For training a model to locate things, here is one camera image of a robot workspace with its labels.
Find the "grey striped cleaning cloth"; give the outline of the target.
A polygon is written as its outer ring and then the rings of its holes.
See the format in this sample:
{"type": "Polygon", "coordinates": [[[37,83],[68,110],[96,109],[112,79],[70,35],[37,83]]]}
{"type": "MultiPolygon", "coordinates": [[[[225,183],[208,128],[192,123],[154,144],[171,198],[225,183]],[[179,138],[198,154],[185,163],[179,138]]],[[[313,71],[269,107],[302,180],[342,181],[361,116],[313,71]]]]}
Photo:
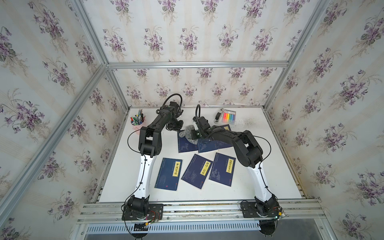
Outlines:
{"type": "Polygon", "coordinates": [[[183,131],[179,133],[179,137],[186,138],[189,143],[197,145],[200,139],[200,133],[198,130],[196,130],[194,125],[188,125],[183,131]]]}

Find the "blue book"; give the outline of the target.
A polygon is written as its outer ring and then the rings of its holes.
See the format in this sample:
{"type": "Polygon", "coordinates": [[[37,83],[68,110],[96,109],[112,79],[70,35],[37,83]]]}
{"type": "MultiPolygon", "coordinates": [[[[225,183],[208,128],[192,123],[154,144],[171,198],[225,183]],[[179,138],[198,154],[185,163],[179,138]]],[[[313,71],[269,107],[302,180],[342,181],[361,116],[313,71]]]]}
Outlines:
{"type": "Polygon", "coordinates": [[[155,183],[156,189],[176,191],[178,189],[183,160],[163,158],[155,183]]]}
{"type": "Polygon", "coordinates": [[[209,140],[209,139],[199,139],[197,146],[198,146],[199,153],[206,153],[206,152],[216,151],[219,149],[217,141],[209,140]]]}
{"type": "Polygon", "coordinates": [[[213,161],[194,154],[182,176],[182,180],[201,190],[207,176],[209,175],[212,165],[213,161]]]}
{"type": "Polygon", "coordinates": [[[219,149],[225,149],[225,148],[231,148],[233,147],[232,141],[229,140],[228,136],[226,134],[223,134],[223,131],[219,134],[219,136],[216,136],[216,141],[218,144],[219,149]]]}
{"type": "Polygon", "coordinates": [[[178,135],[178,152],[179,153],[188,153],[195,152],[198,150],[198,146],[190,143],[186,137],[180,137],[178,135]]]}
{"type": "Polygon", "coordinates": [[[209,180],[225,186],[232,186],[236,158],[216,153],[209,180]]]}

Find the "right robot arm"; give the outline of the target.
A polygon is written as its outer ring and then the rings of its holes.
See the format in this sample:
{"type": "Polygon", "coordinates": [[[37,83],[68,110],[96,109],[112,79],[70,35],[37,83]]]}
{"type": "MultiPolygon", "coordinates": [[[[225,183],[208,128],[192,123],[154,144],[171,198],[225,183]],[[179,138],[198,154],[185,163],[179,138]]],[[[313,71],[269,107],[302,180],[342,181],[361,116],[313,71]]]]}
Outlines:
{"type": "Polygon", "coordinates": [[[231,145],[240,164],[246,167],[255,187],[256,210],[260,216],[267,216],[271,211],[278,209],[277,197],[270,191],[264,177],[263,149],[248,130],[233,132],[219,126],[212,126],[205,131],[192,127],[191,139],[209,139],[231,145]]]}

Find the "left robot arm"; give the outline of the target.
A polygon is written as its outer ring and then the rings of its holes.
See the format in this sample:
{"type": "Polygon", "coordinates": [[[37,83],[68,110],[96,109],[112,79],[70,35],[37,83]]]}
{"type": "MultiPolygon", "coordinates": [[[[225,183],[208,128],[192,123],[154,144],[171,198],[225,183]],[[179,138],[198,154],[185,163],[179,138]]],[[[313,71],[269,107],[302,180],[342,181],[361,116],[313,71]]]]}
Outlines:
{"type": "Polygon", "coordinates": [[[183,121],[179,120],[183,110],[176,102],[163,104],[156,110],[156,118],[139,131],[138,153],[141,157],[140,172],[134,192],[127,198],[125,204],[128,210],[147,215],[150,198],[150,181],[154,162],[162,150],[162,131],[180,131],[183,121]]]}

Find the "grey black stapler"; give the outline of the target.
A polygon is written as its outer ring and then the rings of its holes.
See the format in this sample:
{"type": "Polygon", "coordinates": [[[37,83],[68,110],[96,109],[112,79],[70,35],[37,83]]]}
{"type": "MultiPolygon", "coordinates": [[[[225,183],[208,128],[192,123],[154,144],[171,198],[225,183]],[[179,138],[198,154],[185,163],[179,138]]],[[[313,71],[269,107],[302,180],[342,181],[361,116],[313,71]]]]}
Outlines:
{"type": "Polygon", "coordinates": [[[220,108],[220,110],[216,113],[215,115],[215,123],[218,123],[221,116],[222,116],[222,113],[223,113],[224,109],[223,108],[220,108]]]}

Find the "clear box of highlighters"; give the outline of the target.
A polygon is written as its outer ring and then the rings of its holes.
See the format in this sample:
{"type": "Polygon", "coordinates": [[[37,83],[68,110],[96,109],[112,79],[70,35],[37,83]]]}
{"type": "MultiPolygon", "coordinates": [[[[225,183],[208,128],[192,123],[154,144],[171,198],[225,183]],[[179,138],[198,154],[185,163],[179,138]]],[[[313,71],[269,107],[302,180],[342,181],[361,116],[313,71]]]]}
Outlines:
{"type": "Polygon", "coordinates": [[[224,124],[233,125],[236,121],[236,112],[230,110],[223,110],[222,113],[222,122],[224,124]]]}

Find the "pink pen cup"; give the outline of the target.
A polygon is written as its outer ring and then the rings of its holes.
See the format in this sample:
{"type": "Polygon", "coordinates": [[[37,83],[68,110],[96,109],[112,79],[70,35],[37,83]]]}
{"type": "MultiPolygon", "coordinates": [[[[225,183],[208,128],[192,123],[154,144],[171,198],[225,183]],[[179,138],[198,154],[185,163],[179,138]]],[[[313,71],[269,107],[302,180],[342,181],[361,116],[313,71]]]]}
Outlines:
{"type": "Polygon", "coordinates": [[[133,131],[139,135],[140,129],[145,125],[146,116],[143,113],[142,109],[139,109],[138,112],[130,117],[131,125],[133,126],[133,131]]]}

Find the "aluminium rail frame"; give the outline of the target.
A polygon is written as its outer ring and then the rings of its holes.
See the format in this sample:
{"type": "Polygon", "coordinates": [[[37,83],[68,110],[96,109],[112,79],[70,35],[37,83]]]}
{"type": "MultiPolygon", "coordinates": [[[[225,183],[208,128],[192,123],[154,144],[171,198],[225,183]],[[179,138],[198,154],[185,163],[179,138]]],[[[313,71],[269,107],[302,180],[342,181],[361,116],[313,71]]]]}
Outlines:
{"type": "Polygon", "coordinates": [[[121,203],[85,204],[74,228],[75,239],[87,234],[155,234],[260,230],[271,221],[280,225],[288,220],[314,220],[322,238],[330,233],[330,224],[316,199],[283,199],[282,213],[260,217],[245,201],[162,202],[144,220],[123,220],[121,203]]]}

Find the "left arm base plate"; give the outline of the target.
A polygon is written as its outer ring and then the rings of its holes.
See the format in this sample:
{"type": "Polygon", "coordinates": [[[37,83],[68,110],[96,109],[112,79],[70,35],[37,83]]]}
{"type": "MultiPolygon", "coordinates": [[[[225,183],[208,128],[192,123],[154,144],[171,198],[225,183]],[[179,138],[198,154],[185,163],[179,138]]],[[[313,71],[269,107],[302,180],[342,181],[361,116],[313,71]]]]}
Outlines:
{"type": "Polygon", "coordinates": [[[161,220],[163,218],[163,204],[148,204],[143,207],[134,207],[132,204],[126,204],[123,208],[123,221],[138,220],[161,220]]]}

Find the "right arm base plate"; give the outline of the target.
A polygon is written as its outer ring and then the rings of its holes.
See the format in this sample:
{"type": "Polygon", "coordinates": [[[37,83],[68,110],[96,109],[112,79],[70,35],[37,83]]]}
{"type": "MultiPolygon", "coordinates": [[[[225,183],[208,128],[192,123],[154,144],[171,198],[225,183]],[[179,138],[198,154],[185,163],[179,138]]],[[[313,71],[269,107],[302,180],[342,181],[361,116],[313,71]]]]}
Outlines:
{"type": "Polygon", "coordinates": [[[254,202],[242,201],[240,208],[244,218],[279,219],[283,215],[283,208],[274,199],[265,202],[259,200],[254,202]]]}

